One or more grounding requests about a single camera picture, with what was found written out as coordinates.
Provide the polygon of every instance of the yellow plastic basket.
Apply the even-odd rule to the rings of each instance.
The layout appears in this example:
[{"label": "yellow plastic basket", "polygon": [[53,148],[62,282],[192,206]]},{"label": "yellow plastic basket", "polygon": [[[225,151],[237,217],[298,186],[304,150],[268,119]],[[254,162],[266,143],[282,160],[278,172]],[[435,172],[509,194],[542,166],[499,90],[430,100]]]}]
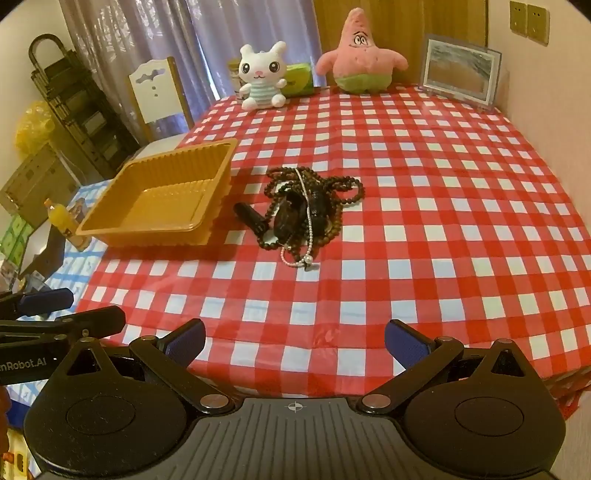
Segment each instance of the yellow plastic basket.
[{"label": "yellow plastic basket", "polygon": [[128,163],[77,230],[111,247],[203,245],[230,183],[236,139]]}]

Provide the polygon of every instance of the yellow plastic bag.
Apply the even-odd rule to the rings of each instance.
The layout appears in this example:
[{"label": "yellow plastic bag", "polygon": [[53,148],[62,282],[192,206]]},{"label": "yellow plastic bag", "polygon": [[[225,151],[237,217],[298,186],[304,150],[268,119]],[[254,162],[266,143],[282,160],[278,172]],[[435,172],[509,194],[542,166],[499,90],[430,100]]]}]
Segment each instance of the yellow plastic bag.
[{"label": "yellow plastic bag", "polygon": [[50,139],[55,128],[56,123],[47,102],[33,102],[19,120],[14,138],[21,161],[37,153]]}]

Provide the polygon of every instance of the juice bottle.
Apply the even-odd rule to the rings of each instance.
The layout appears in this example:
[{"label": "juice bottle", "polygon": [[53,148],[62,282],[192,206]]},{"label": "juice bottle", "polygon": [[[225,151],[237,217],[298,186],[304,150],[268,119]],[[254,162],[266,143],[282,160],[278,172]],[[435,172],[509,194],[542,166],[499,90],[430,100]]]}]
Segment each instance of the juice bottle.
[{"label": "juice bottle", "polygon": [[92,238],[89,236],[76,235],[76,229],[79,227],[79,224],[74,220],[72,215],[70,215],[68,209],[61,203],[53,203],[50,199],[45,201],[45,206],[47,207],[47,216],[49,217],[50,223],[56,227],[79,252],[84,251],[90,245]]}]

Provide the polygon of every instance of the patrick star plush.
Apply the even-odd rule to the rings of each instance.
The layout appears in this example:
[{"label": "patrick star plush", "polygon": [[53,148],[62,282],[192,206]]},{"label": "patrick star plush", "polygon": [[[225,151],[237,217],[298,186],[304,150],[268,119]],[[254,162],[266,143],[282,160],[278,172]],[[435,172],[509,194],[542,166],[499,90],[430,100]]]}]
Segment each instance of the patrick star plush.
[{"label": "patrick star plush", "polygon": [[385,90],[392,83],[392,70],[406,70],[408,61],[394,50],[378,48],[362,8],[349,12],[336,50],[323,54],[316,73],[333,71],[335,81],[345,92],[363,93]]}]

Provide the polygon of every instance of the chair backrest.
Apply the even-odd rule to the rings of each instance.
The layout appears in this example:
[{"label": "chair backrest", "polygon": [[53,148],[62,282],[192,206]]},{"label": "chair backrest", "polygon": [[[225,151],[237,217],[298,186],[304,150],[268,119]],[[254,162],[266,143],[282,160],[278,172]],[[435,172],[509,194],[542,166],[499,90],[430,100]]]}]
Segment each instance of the chair backrest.
[{"label": "chair backrest", "polygon": [[146,124],[161,118],[183,113],[187,126],[194,126],[174,57],[143,63],[129,75],[129,85],[138,120],[149,141],[153,141],[153,134]]}]

